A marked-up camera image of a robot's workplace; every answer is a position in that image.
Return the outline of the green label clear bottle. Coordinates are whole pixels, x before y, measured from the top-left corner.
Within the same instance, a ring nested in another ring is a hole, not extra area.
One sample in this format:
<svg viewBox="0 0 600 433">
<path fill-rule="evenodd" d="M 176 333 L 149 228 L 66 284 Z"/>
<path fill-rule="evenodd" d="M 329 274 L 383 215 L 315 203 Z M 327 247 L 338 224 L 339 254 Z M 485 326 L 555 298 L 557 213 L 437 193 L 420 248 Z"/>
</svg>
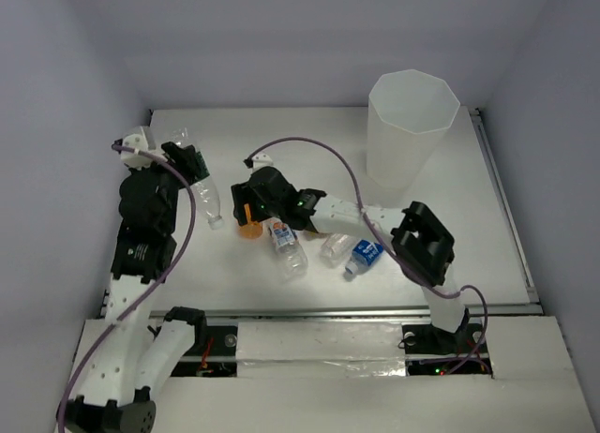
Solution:
<svg viewBox="0 0 600 433">
<path fill-rule="evenodd" d="M 169 140 L 181 148 L 187 146 L 194 147 L 196 161 L 199 163 L 201 170 L 201 176 L 198 178 L 198 181 L 191 186 L 196 202 L 196 212 L 204 217 L 212 230 L 222 228 L 224 226 L 224 220 L 221 216 L 221 204 L 218 189 L 208 170 L 200 146 L 189 137 L 188 130 L 185 127 L 174 130 L 170 134 Z"/>
</svg>

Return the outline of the blue orange label clear bottle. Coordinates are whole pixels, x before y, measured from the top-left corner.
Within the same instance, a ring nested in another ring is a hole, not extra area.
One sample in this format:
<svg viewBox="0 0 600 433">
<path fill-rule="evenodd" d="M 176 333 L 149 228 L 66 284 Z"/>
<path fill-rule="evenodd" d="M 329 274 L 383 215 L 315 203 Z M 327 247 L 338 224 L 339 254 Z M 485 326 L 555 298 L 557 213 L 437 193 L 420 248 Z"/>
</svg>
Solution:
<svg viewBox="0 0 600 433">
<path fill-rule="evenodd" d="M 277 265 L 286 280 L 303 277 L 308 272 L 308 258 L 296 232 L 282 220 L 272 217 L 266 221 Z"/>
</svg>

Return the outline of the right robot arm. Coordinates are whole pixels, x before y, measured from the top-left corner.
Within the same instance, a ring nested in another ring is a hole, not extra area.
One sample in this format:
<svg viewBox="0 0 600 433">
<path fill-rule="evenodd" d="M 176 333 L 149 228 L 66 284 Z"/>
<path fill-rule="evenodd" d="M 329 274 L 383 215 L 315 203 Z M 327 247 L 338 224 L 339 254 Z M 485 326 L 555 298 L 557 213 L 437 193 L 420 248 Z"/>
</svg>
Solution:
<svg viewBox="0 0 600 433">
<path fill-rule="evenodd" d="M 374 241 L 391 254 L 405 277 L 422 288 L 430 311 L 426 341 L 435 354 L 465 351 L 469 311 L 456 283 L 447 275 L 455 258 L 453 235 L 422 202 L 380 208 L 349 202 L 323 190 L 297 189 L 272 166 L 232 185 L 233 216 L 244 226 L 250 219 L 276 217 L 297 231 L 340 233 Z"/>
</svg>

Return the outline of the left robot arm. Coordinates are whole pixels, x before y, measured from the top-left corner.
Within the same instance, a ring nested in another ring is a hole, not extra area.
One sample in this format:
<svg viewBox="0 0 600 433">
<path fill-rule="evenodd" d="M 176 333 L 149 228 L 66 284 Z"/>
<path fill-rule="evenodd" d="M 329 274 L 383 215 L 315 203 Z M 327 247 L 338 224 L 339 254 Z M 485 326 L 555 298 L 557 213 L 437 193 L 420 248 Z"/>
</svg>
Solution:
<svg viewBox="0 0 600 433">
<path fill-rule="evenodd" d="M 105 329 L 74 368 L 59 403 L 60 432 L 149 432 L 156 398 L 183 355 L 207 344 L 206 316 L 173 307 L 156 332 L 149 318 L 156 296 L 183 257 L 173 238 L 179 192 L 206 175 L 191 145 L 162 144 L 160 153 L 131 140 L 113 146 L 129 168 L 119 187 L 121 224 L 110 270 Z"/>
</svg>

